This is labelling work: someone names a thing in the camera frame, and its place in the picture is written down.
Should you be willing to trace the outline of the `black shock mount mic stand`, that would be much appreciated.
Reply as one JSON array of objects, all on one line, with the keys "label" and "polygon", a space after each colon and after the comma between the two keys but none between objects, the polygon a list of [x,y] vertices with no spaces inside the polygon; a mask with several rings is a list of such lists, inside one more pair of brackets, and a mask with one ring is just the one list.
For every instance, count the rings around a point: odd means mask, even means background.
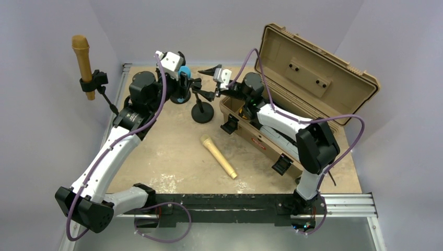
[{"label": "black shock mount mic stand", "polygon": [[188,102],[189,100],[190,100],[190,98],[191,98],[191,91],[189,90],[188,91],[188,93],[185,95],[185,96],[183,96],[183,97],[175,97],[175,96],[171,96],[170,98],[169,98],[169,100],[172,102],[172,103],[174,103],[174,104],[178,104],[178,105],[180,105],[180,104],[184,104],[184,103],[186,103],[186,102]]}]

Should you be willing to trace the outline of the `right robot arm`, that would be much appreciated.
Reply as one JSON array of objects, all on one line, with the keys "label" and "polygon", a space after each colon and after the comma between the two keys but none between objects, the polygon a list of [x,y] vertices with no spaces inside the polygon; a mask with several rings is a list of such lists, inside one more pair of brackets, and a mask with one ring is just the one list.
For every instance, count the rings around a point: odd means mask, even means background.
[{"label": "right robot arm", "polygon": [[270,96],[264,97],[268,87],[259,73],[247,73],[241,82],[231,79],[231,70],[220,64],[199,73],[213,78],[216,83],[213,96],[224,95],[243,101],[240,116],[298,159],[304,171],[295,190],[293,205],[301,213],[311,209],[324,172],[340,153],[327,121],[303,118],[276,106]]}]

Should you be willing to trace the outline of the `black stand with blue mic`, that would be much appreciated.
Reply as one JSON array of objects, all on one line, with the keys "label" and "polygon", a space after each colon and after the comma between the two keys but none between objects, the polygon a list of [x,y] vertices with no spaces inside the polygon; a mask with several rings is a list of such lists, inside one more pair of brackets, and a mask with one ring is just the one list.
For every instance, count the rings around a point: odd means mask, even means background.
[{"label": "black stand with blue mic", "polygon": [[[191,90],[202,89],[202,80],[200,78],[195,78],[191,83]],[[192,107],[191,116],[192,119],[197,123],[208,123],[214,117],[214,109],[212,105],[208,102],[203,102],[198,94],[194,94],[196,98],[196,104]]]}]

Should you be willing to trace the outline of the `blue microphone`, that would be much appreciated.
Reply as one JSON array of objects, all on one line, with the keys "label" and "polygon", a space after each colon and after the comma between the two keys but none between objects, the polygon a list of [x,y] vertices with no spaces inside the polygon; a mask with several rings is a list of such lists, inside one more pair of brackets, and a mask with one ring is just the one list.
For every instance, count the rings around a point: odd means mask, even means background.
[{"label": "blue microphone", "polygon": [[180,75],[181,73],[184,73],[187,76],[187,79],[191,78],[191,69],[188,66],[181,66],[178,70],[178,74]]}]

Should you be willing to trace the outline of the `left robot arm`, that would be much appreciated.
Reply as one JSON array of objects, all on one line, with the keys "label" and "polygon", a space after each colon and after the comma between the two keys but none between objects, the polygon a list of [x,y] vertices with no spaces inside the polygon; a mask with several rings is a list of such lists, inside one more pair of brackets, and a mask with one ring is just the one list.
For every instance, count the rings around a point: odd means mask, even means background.
[{"label": "left robot arm", "polygon": [[170,97],[185,99],[189,93],[190,77],[183,71],[184,54],[157,51],[155,57],[155,72],[142,71],[133,76],[124,106],[93,162],[70,187],[60,187],[55,193],[67,225],[75,222],[100,233],[117,215],[136,209],[143,214],[154,211],[156,192],[149,186],[137,183],[112,194],[108,188],[124,161],[156,122],[165,102]]}]

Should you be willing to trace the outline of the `cream beige microphone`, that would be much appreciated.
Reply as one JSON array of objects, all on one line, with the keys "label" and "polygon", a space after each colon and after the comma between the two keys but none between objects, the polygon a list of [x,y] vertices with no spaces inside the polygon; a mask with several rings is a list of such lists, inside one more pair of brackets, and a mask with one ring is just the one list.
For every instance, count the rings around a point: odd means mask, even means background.
[{"label": "cream beige microphone", "polygon": [[201,141],[202,145],[206,149],[208,149],[208,151],[219,162],[219,164],[224,169],[224,171],[227,173],[227,175],[231,179],[236,179],[238,177],[237,172],[234,170],[234,168],[231,166],[231,164],[227,161],[227,159],[224,157],[224,155],[218,149],[218,147],[213,142],[213,140],[208,135],[203,135],[200,137],[200,141]]}]

